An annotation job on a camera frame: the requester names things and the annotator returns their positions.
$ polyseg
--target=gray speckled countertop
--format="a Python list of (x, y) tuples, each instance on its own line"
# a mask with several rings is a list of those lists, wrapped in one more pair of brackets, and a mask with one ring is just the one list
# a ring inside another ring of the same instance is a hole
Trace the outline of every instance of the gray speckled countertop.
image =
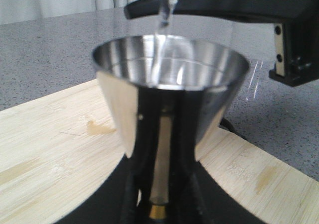
[[(126, 21), (122, 8), (0, 25), (0, 110), (92, 80), (95, 46), (152, 34), (154, 25), (154, 17)], [(319, 180), (319, 81), (290, 88), (268, 78), (272, 25), (176, 16), (172, 33), (249, 58), (251, 71), (226, 118), (251, 143)]]

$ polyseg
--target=stainless steel funnel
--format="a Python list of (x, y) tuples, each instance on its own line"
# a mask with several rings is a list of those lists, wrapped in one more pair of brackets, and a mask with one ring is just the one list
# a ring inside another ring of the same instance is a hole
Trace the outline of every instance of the stainless steel funnel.
[(155, 81), (153, 35), (112, 40), (93, 53), (127, 157), (136, 172), (152, 170), (144, 196), (155, 205), (174, 199), (182, 179), (176, 173), (187, 177), (201, 158), (249, 68), (243, 56), (218, 44), (159, 36), (164, 43)]

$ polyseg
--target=white curtain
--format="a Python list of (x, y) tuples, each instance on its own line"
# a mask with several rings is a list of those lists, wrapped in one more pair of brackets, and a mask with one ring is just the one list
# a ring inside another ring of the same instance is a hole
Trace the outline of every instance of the white curtain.
[(0, 0), (0, 24), (125, 6), (127, 0)]

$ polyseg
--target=light wood grain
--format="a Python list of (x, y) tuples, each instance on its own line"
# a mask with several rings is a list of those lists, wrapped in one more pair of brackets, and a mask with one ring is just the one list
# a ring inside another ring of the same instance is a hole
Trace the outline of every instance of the light wood grain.
[[(272, 224), (318, 224), (319, 183), (219, 129), (201, 159), (239, 203)], [(96, 80), (0, 112), (0, 223), (47, 224), (110, 175), (124, 153)]]

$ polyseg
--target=wooden cutting board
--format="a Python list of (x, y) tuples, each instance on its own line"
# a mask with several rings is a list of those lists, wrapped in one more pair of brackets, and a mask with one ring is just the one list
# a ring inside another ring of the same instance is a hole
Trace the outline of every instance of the wooden cutting board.
[[(319, 224), (319, 182), (219, 129), (201, 163), (267, 223)], [(89, 197), (124, 153), (89, 81), (0, 112), (0, 223), (47, 224)]]

